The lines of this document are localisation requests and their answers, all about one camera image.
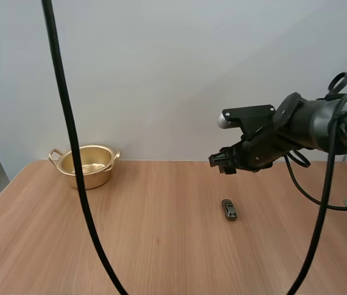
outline pot handle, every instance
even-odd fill
[[[52,155],[53,153],[56,153],[58,154],[59,156],[62,156],[63,153],[61,151],[59,151],[58,149],[52,149],[50,152],[49,152],[49,155],[48,155],[48,159],[49,161],[51,161],[51,163],[56,167],[57,166],[57,160],[54,160]]]
[[[121,150],[118,150],[116,152],[116,155],[114,155],[113,163],[112,163],[112,168],[116,165],[116,163],[119,161],[119,158],[121,156],[122,152]]]

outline robotic arm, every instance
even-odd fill
[[[219,127],[239,127],[243,135],[240,142],[211,155],[210,166],[218,166],[225,174],[234,174],[236,169],[258,172],[270,168],[276,159],[292,150],[328,152],[330,122],[339,104],[335,153],[347,154],[347,99],[341,104],[346,94],[339,93],[346,85],[347,73],[341,73],[330,83],[324,98],[307,101],[294,92],[277,110],[272,105],[224,109]]]

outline small silver car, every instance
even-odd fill
[[[228,220],[236,220],[237,219],[236,209],[233,206],[233,203],[231,200],[228,200],[228,199],[222,200],[221,205],[225,211],[225,217]]]

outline white wall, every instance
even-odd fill
[[[224,108],[326,93],[347,70],[347,1],[55,0],[82,144],[206,160],[239,140]],[[9,178],[67,150],[41,4],[0,0],[0,161]],[[312,159],[325,159],[321,152]]]

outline pot rim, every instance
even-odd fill
[[[111,159],[109,161],[109,163],[107,165],[105,165],[103,168],[93,171],[93,172],[89,172],[89,173],[83,173],[83,176],[87,176],[87,175],[92,175],[92,174],[97,174],[103,170],[105,170],[107,167],[111,166],[115,157],[115,152],[108,148],[107,146],[100,146],[97,144],[89,144],[86,146],[81,146],[79,147],[79,149],[86,149],[86,148],[100,148],[100,149],[104,149],[106,151],[108,151],[111,154]],[[57,164],[56,164],[56,168],[58,171],[60,171],[62,174],[68,175],[68,176],[75,176],[75,173],[68,173],[67,171],[63,170],[61,167],[61,163],[62,161],[64,161],[64,159],[68,156],[72,154],[72,150],[69,150],[68,152],[65,152],[63,155],[60,156],[60,158],[57,160]]]

